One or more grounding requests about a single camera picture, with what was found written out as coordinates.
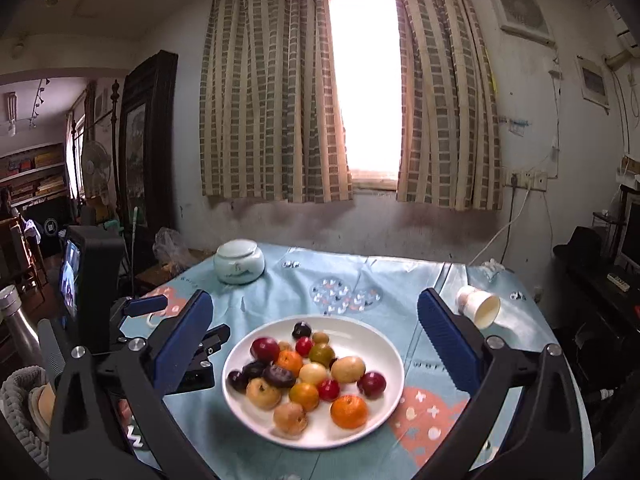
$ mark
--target screw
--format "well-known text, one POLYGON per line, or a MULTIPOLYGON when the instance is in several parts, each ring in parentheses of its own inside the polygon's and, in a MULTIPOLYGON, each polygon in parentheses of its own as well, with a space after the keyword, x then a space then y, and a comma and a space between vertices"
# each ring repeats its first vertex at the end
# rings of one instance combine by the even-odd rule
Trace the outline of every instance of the screw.
POLYGON ((146 345, 146 341, 141 337, 137 337, 129 341, 128 346, 129 346, 129 350, 138 352, 139 350, 142 350, 145 347, 145 345, 146 345))
POLYGON ((72 351, 71 351, 71 357, 73 359, 79 359, 81 358, 84 354, 85 354, 86 350, 84 349, 84 346, 76 346, 72 351))
POLYGON ((557 345, 556 343, 551 343, 550 345, 547 345, 546 351, 549 352, 553 357, 558 357, 562 355, 562 348, 560 347, 560 345, 557 345))
POLYGON ((504 347, 504 339, 498 337, 497 335, 489 336, 486 339, 486 343, 489 345, 489 348, 493 350, 499 350, 504 347))

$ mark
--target plate of fruit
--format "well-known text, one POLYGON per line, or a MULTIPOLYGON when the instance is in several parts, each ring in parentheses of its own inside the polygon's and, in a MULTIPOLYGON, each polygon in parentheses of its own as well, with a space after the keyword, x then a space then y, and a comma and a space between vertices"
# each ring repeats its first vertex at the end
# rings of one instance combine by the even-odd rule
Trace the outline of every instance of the plate of fruit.
POLYGON ((281 446, 344 446, 380 427, 404 388, 391 341, 359 321, 295 316, 257 328, 222 370, 226 403, 253 432, 281 446))

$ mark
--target clear plastic bag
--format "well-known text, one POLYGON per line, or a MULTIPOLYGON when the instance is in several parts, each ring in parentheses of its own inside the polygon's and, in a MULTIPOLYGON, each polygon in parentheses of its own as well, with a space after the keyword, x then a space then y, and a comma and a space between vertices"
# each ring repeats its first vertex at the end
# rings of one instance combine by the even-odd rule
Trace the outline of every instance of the clear plastic bag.
POLYGON ((169 267, 172 276, 177 276, 198 263, 189 252, 182 235, 166 227, 161 227, 156 233, 154 254, 158 262, 169 267))

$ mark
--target striped curtain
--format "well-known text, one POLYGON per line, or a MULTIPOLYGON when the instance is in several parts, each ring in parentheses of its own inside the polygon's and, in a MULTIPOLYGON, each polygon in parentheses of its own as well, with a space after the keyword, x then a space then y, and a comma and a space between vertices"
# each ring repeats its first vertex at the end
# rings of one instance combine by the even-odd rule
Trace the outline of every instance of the striped curtain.
POLYGON ((398 200, 500 209, 495 91, 471 0, 396 0, 402 67, 398 200))
POLYGON ((202 192, 349 200, 328 0, 213 0, 200 86, 202 192))

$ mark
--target overturned paper cup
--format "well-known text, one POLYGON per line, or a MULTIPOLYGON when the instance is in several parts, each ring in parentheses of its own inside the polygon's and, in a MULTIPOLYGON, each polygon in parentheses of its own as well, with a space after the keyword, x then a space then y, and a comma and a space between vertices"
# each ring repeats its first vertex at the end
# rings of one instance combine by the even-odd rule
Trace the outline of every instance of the overturned paper cup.
POLYGON ((495 321, 500 312, 500 298, 485 290, 464 285, 456 294, 458 311, 467 316, 474 325, 483 330, 495 321))

